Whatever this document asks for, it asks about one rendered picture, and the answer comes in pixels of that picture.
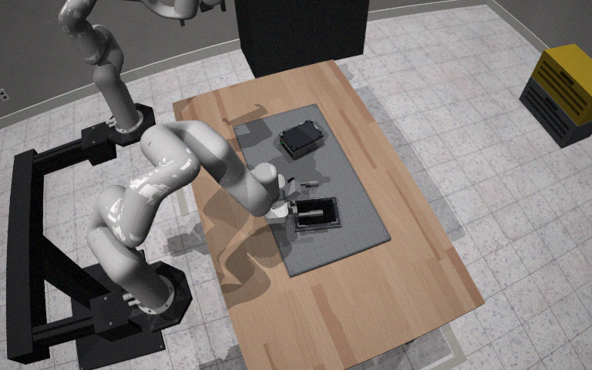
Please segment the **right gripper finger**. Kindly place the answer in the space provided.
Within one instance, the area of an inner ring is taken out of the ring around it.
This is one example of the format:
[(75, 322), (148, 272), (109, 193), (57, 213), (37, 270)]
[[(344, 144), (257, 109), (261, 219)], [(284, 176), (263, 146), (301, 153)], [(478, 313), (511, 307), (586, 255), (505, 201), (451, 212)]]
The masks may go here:
[(309, 187), (318, 187), (318, 181), (308, 181), (308, 182), (300, 182), (301, 186), (305, 186), (306, 188)]
[(291, 207), (290, 204), (290, 200), (288, 201), (288, 210), (293, 212), (293, 217), (315, 217), (315, 216), (322, 216), (323, 215), (323, 210), (313, 210), (313, 211), (309, 211), (307, 213), (298, 213), (298, 207)]

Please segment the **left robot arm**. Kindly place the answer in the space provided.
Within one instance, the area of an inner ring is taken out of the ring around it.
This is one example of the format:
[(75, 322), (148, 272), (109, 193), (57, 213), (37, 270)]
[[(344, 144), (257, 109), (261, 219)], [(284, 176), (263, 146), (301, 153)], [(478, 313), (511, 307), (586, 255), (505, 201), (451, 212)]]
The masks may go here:
[[(59, 13), (59, 24), (85, 62), (97, 64), (93, 81), (114, 116), (106, 121), (106, 125), (109, 128), (114, 126), (122, 134), (132, 133), (142, 125), (143, 114), (136, 110), (129, 90), (120, 78), (124, 56), (113, 34), (107, 27), (91, 26), (85, 20), (96, 1), (67, 0)], [(158, 0), (125, 1), (142, 2), (151, 12), (166, 19), (188, 20), (196, 16), (198, 5), (202, 13), (223, 0), (175, 0), (174, 7), (163, 5)]]

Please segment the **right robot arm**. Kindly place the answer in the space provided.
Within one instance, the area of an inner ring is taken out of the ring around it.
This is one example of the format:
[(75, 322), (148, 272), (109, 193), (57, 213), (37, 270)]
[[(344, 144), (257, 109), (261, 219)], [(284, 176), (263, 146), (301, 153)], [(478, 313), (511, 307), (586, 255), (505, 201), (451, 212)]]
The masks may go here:
[(155, 168), (135, 176), (126, 188), (112, 185), (98, 196), (86, 241), (110, 279), (129, 292), (124, 301), (135, 298), (129, 306), (137, 304), (149, 315), (168, 310), (175, 290), (136, 247), (146, 240), (161, 202), (195, 180), (201, 166), (254, 217), (264, 216), (277, 200), (301, 194), (301, 184), (293, 177), (279, 188), (278, 171), (271, 163), (260, 163), (250, 171), (231, 145), (203, 121), (151, 126), (141, 136), (140, 149)]

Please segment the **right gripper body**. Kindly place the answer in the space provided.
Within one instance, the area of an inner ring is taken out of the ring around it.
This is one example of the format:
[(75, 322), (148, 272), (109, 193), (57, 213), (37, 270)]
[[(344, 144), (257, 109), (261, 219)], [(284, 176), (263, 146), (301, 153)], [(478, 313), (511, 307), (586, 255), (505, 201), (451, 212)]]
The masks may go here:
[[(278, 174), (279, 188), (285, 186), (285, 178)], [(268, 224), (285, 223), (288, 220), (288, 201), (287, 197), (283, 200), (277, 200), (271, 205), (271, 209), (264, 215)]]

